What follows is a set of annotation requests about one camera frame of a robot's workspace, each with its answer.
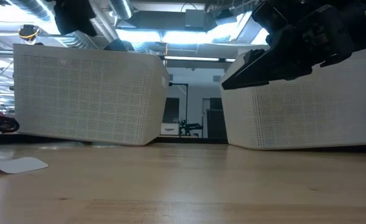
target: black cable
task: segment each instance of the black cable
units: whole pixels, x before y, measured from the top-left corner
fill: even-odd
[[[20,124],[14,118],[0,116],[0,132],[13,133],[20,128]]]
[[[187,3],[189,3],[189,2],[185,2],[184,4],[183,4],[183,6],[182,6],[182,8],[181,8],[181,12],[183,11],[183,7],[187,4]],[[190,5],[192,5],[194,8],[195,8],[195,10],[198,10],[197,9],[197,7],[195,6],[195,5],[193,5],[192,3],[189,3]]]

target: basket mesh texture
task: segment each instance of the basket mesh texture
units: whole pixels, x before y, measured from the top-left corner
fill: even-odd
[[[221,82],[244,64],[243,56]],[[230,144],[250,149],[366,144],[366,50],[293,81],[220,89]]]
[[[20,133],[145,145],[161,130],[169,75],[153,55],[14,45]]]

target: wooden table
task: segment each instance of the wooden table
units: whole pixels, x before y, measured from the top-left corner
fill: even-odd
[[[366,223],[366,154],[225,145],[2,146],[49,168],[0,173],[0,224]]]

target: air duct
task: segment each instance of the air duct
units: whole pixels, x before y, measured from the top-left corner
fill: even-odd
[[[131,45],[134,51],[136,51],[137,53],[153,54],[152,50],[149,49],[147,43],[145,42],[139,42],[139,43],[131,42]]]
[[[110,6],[118,19],[129,19],[134,12],[133,5],[129,0],[110,0]]]
[[[43,0],[6,0],[10,5],[17,6],[24,12],[36,16],[42,21],[40,28],[50,34],[59,34],[52,5]],[[59,39],[66,47],[77,47],[81,49],[97,49],[96,45],[86,35],[74,32],[70,34],[73,39]]]

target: black object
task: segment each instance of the black object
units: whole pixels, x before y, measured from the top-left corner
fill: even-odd
[[[209,108],[212,110],[223,110],[221,98],[209,98]]]
[[[249,51],[225,90],[293,80],[366,49],[366,0],[265,0],[253,19],[270,33],[270,49]]]
[[[111,43],[104,48],[104,50],[113,50],[113,51],[120,51],[120,52],[127,52],[125,45],[123,44],[121,39],[115,39]]]
[[[184,143],[184,144],[228,144],[227,139],[218,138],[170,138],[170,137],[156,137],[152,143]]]
[[[54,6],[55,21],[58,30],[62,35],[79,30],[91,37],[97,32],[90,22],[96,17],[89,0],[46,0],[55,1]]]
[[[163,123],[176,124],[179,120],[180,98],[166,98]]]
[[[189,124],[187,123],[187,120],[181,120],[179,121],[179,136],[191,136],[191,131],[193,130],[202,130],[202,126],[199,123]]]
[[[208,138],[227,138],[225,117],[223,110],[207,110]]]
[[[0,132],[13,133],[18,131],[20,124],[14,118],[0,116]]]
[[[216,24],[218,26],[232,22],[237,22],[237,18],[229,9],[222,10],[216,17]]]
[[[25,41],[32,42],[36,39],[39,33],[39,28],[34,25],[23,25],[19,29],[19,37]]]

